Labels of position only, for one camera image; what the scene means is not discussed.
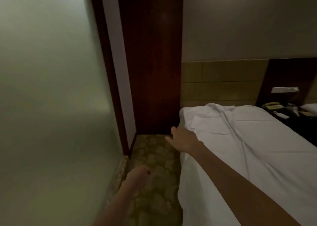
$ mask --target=telephone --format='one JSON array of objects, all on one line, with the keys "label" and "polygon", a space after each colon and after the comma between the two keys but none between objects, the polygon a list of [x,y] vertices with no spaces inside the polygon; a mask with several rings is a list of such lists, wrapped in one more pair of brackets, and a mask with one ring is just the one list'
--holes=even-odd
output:
[{"label": "telephone", "polygon": [[279,102],[269,102],[262,105],[263,108],[267,110],[276,110],[276,109],[282,109],[284,106],[282,106]]}]

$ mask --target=person's right arm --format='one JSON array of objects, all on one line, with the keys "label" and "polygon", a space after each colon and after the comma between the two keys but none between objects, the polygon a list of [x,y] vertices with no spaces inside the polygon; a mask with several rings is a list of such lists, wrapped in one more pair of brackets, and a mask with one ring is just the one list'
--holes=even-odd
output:
[{"label": "person's right arm", "polygon": [[269,196],[213,154],[194,132],[172,127],[172,135],[173,139],[166,137],[166,140],[200,164],[241,226],[300,226]]}]

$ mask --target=frosted glass panel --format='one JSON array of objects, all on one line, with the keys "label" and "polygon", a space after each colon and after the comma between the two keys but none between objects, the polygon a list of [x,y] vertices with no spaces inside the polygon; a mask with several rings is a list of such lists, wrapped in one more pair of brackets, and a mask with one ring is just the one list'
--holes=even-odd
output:
[{"label": "frosted glass panel", "polygon": [[122,156],[90,0],[0,18],[0,225],[90,225]]}]

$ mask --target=white wall outlet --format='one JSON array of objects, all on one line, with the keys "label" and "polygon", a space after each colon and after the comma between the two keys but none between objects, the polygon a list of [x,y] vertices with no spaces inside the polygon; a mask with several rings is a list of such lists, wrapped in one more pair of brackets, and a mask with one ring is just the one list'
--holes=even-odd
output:
[{"label": "white wall outlet", "polygon": [[273,87],[271,93],[289,93],[289,92],[298,92],[298,86],[289,86],[289,87]]}]

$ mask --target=patterned carpet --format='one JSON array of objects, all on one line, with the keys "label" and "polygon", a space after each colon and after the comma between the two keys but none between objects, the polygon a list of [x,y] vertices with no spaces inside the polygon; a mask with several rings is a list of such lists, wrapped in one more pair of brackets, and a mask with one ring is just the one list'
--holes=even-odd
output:
[{"label": "patterned carpet", "polygon": [[128,226],[180,226],[183,210],[177,199],[181,171],[179,152],[165,135],[138,135],[129,162],[129,171],[148,165],[155,176],[134,197],[128,211]]}]

